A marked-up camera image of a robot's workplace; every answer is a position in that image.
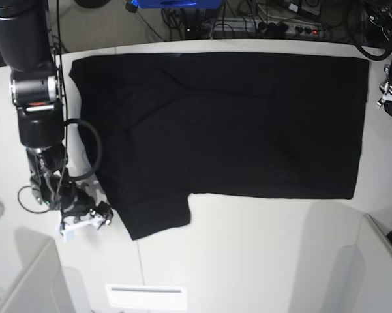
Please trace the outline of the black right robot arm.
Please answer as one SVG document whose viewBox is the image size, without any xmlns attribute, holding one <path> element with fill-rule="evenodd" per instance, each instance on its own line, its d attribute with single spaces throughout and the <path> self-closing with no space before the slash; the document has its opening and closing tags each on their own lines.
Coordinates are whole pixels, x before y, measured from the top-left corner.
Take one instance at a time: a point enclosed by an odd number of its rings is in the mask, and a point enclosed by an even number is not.
<svg viewBox="0 0 392 313">
<path fill-rule="evenodd" d="M 29 188 L 39 204 L 60 214 L 59 231 L 112 221 L 108 203 L 97 203 L 78 181 L 95 174 L 102 161 L 102 140 L 87 121 L 68 118 L 61 50 L 55 49 L 46 1 L 0 1 L 0 54 L 10 67 L 10 93 L 18 116 L 21 144 L 31 173 Z M 73 177 L 68 164 L 68 126 L 91 131 L 97 158 L 91 169 Z"/>
</svg>

